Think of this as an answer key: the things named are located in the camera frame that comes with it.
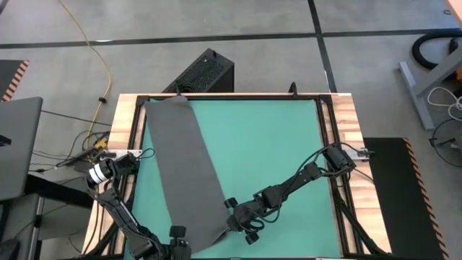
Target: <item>table leg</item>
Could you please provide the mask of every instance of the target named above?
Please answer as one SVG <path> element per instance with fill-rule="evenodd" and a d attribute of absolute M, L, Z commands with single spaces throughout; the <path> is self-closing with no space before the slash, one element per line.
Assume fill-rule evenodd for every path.
<path fill-rule="evenodd" d="M 399 63 L 399 69 L 406 80 L 409 93 L 412 96 L 412 100 L 414 101 L 414 105 L 419 113 L 425 130 L 434 129 L 435 125 L 430 117 L 430 112 L 427 108 L 427 97 L 424 94 L 427 90 L 440 84 L 460 66 L 462 66 L 462 48 L 457 48 L 438 64 L 438 66 L 425 75 L 423 79 L 420 79 L 420 81 L 416 83 L 406 62 L 402 61 Z"/>
<path fill-rule="evenodd" d="M 93 199 L 87 193 L 33 175 L 27 176 L 25 193 L 38 194 L 47 199 L 54 199 L 88 209 L 91 209 L 93 205 Z"/>

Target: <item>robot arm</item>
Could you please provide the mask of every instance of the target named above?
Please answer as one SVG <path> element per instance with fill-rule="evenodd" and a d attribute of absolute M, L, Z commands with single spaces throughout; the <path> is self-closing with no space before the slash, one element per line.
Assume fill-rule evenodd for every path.
<path fill-rule="evenodd" d="M 320 177 L 340 176 L 353 170 L 356 165 L 348 154 L 341 149 L 340 144 L 331 144 L 317 151 L 323 155 L 332 172 L 319 168 L 316 163 L 309 162 L 302 165 L 292 177 L 275 186 L 269 186 L 253 195 L 253 199 L 238 204 L 235 198 L 227 199 L 225 206 L 232 208 L 232 214 L 227 219 L 231 231 L 245 231 L 245 239 L 249 244 L 258 240 L 257 232 L 264 228 L 263 222 L 275 222 L 279 217 L 279 210 L 282 203 L 287 200 L 290 194 L 302 188 L 304 185 Z M 266 220 L 265 217 L 277 212 L 274 220 Z"/>
<path fill-rule="evenodd" d="M 117 189 L 118 179 L 130 173 L 138 173 L 138 169 L 139 159 L 131 153 L 116 160 L 103 160 L 90 169 L 85 176 L 90 196 L 114 219 L 114 222 L 126 236 L 129 250 L 135 259 L 190 260 L 191 248 L 182 239 L 186 234 L 185 227 L 172 226 L 170 228 L 170 237 L 172 237 L 170 244 L 162 244 L 155 234 L 136 221 L 123 202 Z M 113 182 L 111 188 L 101 194 L 93 190 L 94 187 L 106 180 Z"/>

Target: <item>black vacuum hose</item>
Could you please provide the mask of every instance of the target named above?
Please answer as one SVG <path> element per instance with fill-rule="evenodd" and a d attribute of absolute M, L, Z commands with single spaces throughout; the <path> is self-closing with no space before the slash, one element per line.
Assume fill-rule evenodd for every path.
<path fill-rule="evenodd" d="M 423 35 L 415 41 L 412 45 L 412 56 L 418 64 L 423 66 L 426 69 L 434 69 L 438 64 L 428 61 L 420 52 L 420 46 L 428 41 L 439 38 L 452 38 L 449 43 L 449 53 L 452 53 L 458 47 L 457 38 L 462 38 L 461 31 L 454 32 L 433 32 L 426 35 Z M 447 79 L 455 79 L 457 77 L 456 73 L 452 73 Z"/>

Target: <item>yellow extension cord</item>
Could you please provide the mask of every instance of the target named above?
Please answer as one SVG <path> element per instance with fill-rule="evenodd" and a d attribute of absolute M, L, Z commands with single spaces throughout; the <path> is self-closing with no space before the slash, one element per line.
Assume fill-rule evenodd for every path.
<path fill-rule="evenodd" d="M 75 19 L 74 15 L 69 11 L 69 9 L 67 9 L 67 6 L 61 1 L 61 0 L 58 0 L 59 4 L 64 8 L 64 10 L 66 10 L 67 14 L 72 18 L 72 20 L 74 21 L 75 25 L 77 25 L 77 27 L 79 28 L 80 32 L 82 33 L 82 35 L 84 36 L 85 38 L 85 42 L 87 43 L 88 47 L 92 49 L 92 51 L 94 51 L 96 53 L 96 55 L 98 55 L 98 57 L 100 57 L 100 60 L 103 62 L 104 64 L 104 67 L 106 68 L 106 73 L 108 74 L 108 86 L 106 87 L 106 91 L 104 92 L 104 95 L 103 95 L 103 98 L 106 98 L 106 96 L 108 95 L 108 93 L 110 92 L 110 89 L 111 87 L 113 86 L 113 76 L 111 75 L 110 73 L 110 70 L 109 70 L 109 66 L 108 64 L 106 63 L 105 59 L 101 56 L 101 54 L 96 51 L 95 48 L 93 48 L 93 46 L 90 44 L 90 42 L 88 41 L 88 38 L 87 38 L 87 35 L 85 34 L 85 32 L 83 31 L 82 27 L 80 26 L 79 22 L 77 22 L 77 19 Z M 92 130 L 93 130 L 93 127 L 95 127 L 95 121 L 98 117 L 98 114 L 100 113 L 100 109 L 101 109 L 101 105 L 103 104 L 102 101 L 99 101 L 98 103 L 98 107 L 96 108 L 96 111 L 95 111 L 95 114 L 93 116 L 93 120 L 92 120 L 92 124 L 90 125 L 90 128 L 88 129 L 88 134 L 87 134 L 87 143 L 85 144 L 85 149 L 88 149 L 89 145 L 90 145 L 90 138 L 88 138 L 90 136 L 90 134 L 92 133 Z"/>

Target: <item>gray metal stand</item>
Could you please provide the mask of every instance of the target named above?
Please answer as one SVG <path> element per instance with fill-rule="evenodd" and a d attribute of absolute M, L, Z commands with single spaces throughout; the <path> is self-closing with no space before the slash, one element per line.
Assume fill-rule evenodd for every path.
<path fill-rule="evenodd" d="M 432 69 L 423 79 L 416 83 L 412 76 L 411 70 L 405 61 L 399 63 L 399 69 L 403 75 L 412 101 L 417 109 L 417 113 L 422 120 L 425 130 L 435 128 L 430 112 L 427 107 L 427 93 L 436 85 L 440 84 L 446 77 L 453 73 L 458 67 L 462 66 L 462 48 L 457 48 L 447 58 L 445 58 L 438 66 Z"/>

